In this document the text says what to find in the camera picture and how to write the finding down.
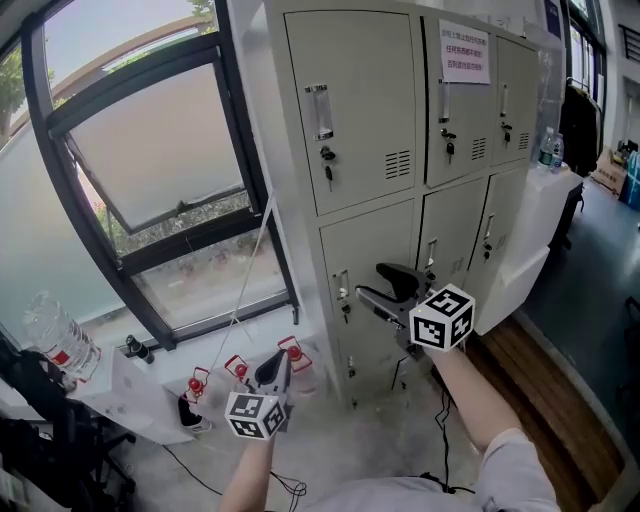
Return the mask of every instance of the shirt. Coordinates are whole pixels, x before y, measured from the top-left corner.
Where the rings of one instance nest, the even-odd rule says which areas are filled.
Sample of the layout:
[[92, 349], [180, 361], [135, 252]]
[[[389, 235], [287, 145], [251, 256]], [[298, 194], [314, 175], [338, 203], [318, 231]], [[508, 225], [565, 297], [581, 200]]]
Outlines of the shirt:
[[555, 492], [535, 446], [519, 429], [487, 448], [472, 504], [423, 478], [381, 478], [340, 486], [306, 512], [559, 512]]

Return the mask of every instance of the cardboard box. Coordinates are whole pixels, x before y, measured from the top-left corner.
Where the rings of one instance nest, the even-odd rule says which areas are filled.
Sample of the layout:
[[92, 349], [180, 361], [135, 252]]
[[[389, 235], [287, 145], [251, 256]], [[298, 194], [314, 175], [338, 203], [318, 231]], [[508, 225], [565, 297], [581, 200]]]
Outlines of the cardboard box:
[[602, 149], [596, 170], [591, 173], [591, 179], [609, 190], [616, 198], [620, 197], [622, 186], [627, 179], [627, 171], [613, 161], [611, 148], [605, 146]]

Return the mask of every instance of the wooden floor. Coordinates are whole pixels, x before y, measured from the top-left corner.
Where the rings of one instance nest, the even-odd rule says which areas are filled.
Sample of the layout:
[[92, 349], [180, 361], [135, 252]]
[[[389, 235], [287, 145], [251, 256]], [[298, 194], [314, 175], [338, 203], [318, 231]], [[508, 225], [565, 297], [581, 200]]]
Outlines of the wooden floor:
[[512, 318], [470, 341], [469, 358], [520, 417], [563, 512], [600, 502], [622, 456], [569, 379]]

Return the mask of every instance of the sleeve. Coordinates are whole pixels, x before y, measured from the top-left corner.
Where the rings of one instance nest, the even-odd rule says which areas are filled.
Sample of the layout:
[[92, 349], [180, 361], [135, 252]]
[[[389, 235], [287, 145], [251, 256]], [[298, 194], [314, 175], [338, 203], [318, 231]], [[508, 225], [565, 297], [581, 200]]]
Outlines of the sleeve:
[[560, 512], [536, 448], [519, 429], [498, 435], [487, 448], [476, 484], [483, 512]]

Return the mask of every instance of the gray floor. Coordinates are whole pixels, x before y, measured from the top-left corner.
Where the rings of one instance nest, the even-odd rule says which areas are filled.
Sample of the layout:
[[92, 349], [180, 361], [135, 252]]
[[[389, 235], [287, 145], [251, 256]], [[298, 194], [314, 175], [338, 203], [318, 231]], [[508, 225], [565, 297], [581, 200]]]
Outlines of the gray floor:
[[640, 212], [587, 181], [584, 211], [576, 211], [569, 239], [547, 261], [524, 312], [574, 365], [640, 460], [615, 388], [629, 375], [622, 333], [624, 301], [640, 300]]
[[[406, 391], [398, 389], [375, 404], [348, 411], [331, 401], [313, 404], [313, 412], [294, 410], [289, 432], [279, 434], [273, 470], [308, 485], [300, 509], [337, 485], [355, 479], [408, 476], [430, 472], [444, 478], [444, 445], [434, 416], [440, 389], [414, 372]], [[480, 464], [452, 408], [447, 420], [450, 485], [473, 486]], [[199, 478], [224, 490], [244, 441], [226, 425], [173, 445], [176, 456]], [[144, 439], [120, 455], [137, 482], [136, 511], [200, 512], [217, 509], [219, 498], [195, 482], [160, 446]], [[462, 499], [470, 495], [459, 493]], [[271, 479], [268, 510], [286, 511], [290, 496]]]

